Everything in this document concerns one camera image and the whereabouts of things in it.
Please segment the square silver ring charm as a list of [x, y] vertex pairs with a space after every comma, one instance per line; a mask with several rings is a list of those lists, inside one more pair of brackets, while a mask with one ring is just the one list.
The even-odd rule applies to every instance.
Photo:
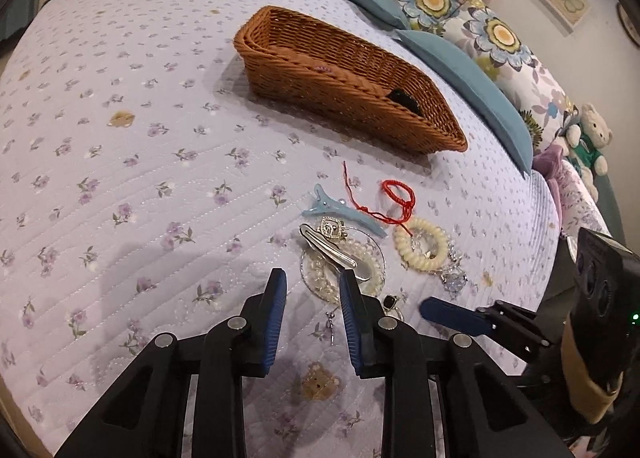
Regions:
[[321, 219], [319, 232], [329, 240], [344, 240], [347, 237], [344, 221], [330, 216], [324, 216]]

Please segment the silver metal hair clip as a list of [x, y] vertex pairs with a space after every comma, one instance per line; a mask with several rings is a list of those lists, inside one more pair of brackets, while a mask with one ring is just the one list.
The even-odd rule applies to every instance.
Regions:
[[298, 228], [307, 244], [319, 252], [328, 262], [339, 270], [352, 270], [357, 282], [368, 282], [372, 277], [370, 266], [356, 256], [341, 249], [335, 242], [326, 239], [322, 233], [308, 224]]

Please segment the small silver earring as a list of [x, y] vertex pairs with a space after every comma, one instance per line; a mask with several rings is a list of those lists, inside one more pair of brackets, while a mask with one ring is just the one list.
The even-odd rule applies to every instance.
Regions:
[[333, 346], [335, 344], [335, 317], [336, 317], [336, 308], [332, 311], [326, 312], [326, 323], [324, 324], [322, 331], [322, 338], [329, 342], [329, 345]]

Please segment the light blue hair clip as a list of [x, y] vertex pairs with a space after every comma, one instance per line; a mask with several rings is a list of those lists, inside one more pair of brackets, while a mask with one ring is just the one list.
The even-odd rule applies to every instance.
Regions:
[[372, 218], [372, 216], [367, 213], [348, 206], [345, 200], [335, 200], [331, 198], [324, 191], [321, 184], [314, 185], [312, 198], [314, 198], [312, 205], [302, 212], [304, 218], [312, 218], [313, 216], [334, 216], [334, 218], [340, 218], [341, 220], [355, 223], [360, 227], [365, 228], [372, 235], [380, 238], [385, 238], [387, 236], [386, 230], [384, 230], [378, 220]]

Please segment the teal pillow near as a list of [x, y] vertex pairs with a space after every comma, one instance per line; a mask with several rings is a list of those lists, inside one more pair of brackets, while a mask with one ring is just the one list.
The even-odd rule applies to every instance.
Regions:
[[474, 109], [523, 174], [532, 172], [534, 148], [528, 129], [510, 100], [456, 46], [428, 32], [398, 30], [400, 43], [433, 69]]

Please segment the white teddy bear plush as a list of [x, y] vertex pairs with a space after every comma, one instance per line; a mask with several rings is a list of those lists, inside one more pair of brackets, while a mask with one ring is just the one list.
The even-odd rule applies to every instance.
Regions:
[[611, 144], [613, 132], [593, 104], [580, 108], [578, 121], [564, 134], [568, 158], [579, 170], [588, 169], [592, 175], [608, 174], [608, 162], [602, 149]]

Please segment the lilac floral quilted bedspread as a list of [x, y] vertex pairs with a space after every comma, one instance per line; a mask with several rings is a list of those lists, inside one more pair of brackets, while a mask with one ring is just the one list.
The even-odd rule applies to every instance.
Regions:
[[559, 227], [450, 86], [462, 154], [414, 161], [255, 97], [232, 41], [260, 8], [314, 16], [405, 49], [345, 0], [52, 0], [1, 77], [1, 375], [56, 452], [152, 337], [196, 336], [236, 314], [270, 270], [288, 275], [276, 362], [244, 391], [252, 457], [375, 457], [382, 384], [358, 379], [343, 321], [300, 272], [314, 185], [392, 212], [386, 178], [448, 236], [467, 308], [532, 310]]

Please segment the black item in basket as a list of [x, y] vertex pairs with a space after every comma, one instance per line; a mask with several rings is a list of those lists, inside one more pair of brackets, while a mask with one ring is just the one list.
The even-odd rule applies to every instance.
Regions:
[[406, 109], [408, 109], [408, 111], [411, 111], [416, 116], [418, 117], [423, 116], [419, 104], [411, 95], [406, 93], [402, 88], [394, 88], [386, 95], [386, 97], [392, 102], [405, 107]]

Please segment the brown wicker basket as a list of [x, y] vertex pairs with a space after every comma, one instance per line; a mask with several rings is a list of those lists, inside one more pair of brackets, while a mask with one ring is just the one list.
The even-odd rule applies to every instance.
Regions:
[[[319, 19], [265, 6], [236, 33], [250, 88], [413, 155], [465, 152], [468, 141], [445, 97], [419, 68]], [[422, 117], [386, 95], [402, 88]]]

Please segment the floral patterned pillow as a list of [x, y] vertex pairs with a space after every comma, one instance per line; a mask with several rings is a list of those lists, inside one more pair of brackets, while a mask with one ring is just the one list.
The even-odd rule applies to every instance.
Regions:
[[413, 30], [447, 40], [498, 86], [529, 128], [534, 151], [573, 147], [575, 114], [566, 93], [516, 34], [483, 0], [392, 0]]

